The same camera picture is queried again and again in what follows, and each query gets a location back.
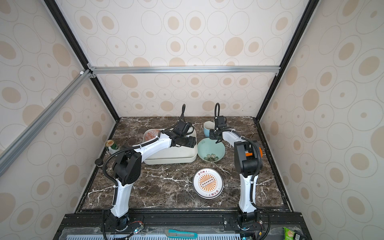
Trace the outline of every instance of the aluminum frame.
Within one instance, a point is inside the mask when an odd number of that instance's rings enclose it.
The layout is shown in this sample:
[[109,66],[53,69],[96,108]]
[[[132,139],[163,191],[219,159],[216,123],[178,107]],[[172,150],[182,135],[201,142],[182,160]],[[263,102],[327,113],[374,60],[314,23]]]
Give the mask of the aluminum frame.
[[72,94],[89,79],[90,71],[84,70],[78,75],[43,112],[14,140],[0,156],[0,176],[11,166],[17,157],[28,147],[40,131],[55,116],[61,107],[69,100]]
[[119,73],[278,73],[280,66],[90,67],[94,74]]

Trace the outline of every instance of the light blue bowl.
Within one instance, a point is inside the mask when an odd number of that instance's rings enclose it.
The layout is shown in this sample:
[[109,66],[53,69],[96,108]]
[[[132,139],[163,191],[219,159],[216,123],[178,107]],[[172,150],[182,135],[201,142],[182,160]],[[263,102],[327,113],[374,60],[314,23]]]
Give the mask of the light blue bowl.
[[206,162],[217,162],[225,155],[225,147],[222,142],[216,144],[217,140],[208,137],[197,144],[197,155]]

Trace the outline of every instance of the polka dot wall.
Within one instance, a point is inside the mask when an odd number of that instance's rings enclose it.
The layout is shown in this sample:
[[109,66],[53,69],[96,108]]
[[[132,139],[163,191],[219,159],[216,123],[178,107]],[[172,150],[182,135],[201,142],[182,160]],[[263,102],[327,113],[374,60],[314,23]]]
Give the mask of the polka dot wall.
[[[0,154],[82,67],[44,6],[0,1]],[[52,239],[114,120],[87,80],[0,177],[0,239]]]
[[383,239],[384,2],[324,0],[261,125],[313,239]]
[[279,65],[307,0],[61,0],[93,66]]
[[99,74],[120,116],[256,116],[274,73]]
[[37,0],[0,4],[0,154],[82,67]]
[[87,80],[0,178],[0,239],[52,239],[115,121]]

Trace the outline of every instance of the black knob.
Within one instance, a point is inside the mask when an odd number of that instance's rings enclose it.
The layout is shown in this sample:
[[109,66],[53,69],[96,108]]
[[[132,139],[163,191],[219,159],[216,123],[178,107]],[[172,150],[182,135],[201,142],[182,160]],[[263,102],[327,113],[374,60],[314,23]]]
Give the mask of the black knob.
[[98,158],[98,159],[95,160],[95,164],[98,167],[102,167],[103,164],[104,164],[104,161],[101,158]]

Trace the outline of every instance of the marble countertop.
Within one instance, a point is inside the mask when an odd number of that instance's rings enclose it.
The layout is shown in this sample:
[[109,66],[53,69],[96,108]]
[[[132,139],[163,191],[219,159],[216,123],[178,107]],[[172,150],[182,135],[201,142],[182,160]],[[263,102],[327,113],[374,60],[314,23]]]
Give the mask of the marble countertop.
[[[192,122],[197,134],[197,142],[205,138],[203,123],[213,117],[185,117]],[[127,117],[121,118],[113,139],[119,146],[135,145],[142,142],[145,131],[152,128],[167,128],[173,125],[177,117]],[[256,126],[251,117],[227,117],[227,124],[243,136],[260,142]],[[161,164],[141,166],[141,175],[134,183],[129,199],[130,208],[225,208],[236,207],[240,199],[240,176],[234,166],[234,150],[227,142],[225,156],[218,162],[206,162],[199,156],[192,163]],[[114,160],[108,164],[112,175]],[[221,174],[224,180],[222,193],[214,199],[204,199],[197,195],[192,186],[194,174],[202,168],[212,168]],[[101,169],[92,183],[90,191],[81,209],[108,208],[113,200],[113,183],[104,177]],[[260,171],[256,187],[256,202],[260,206],[283,206],[280,191],[267,157],[263,156],[263,168]]]

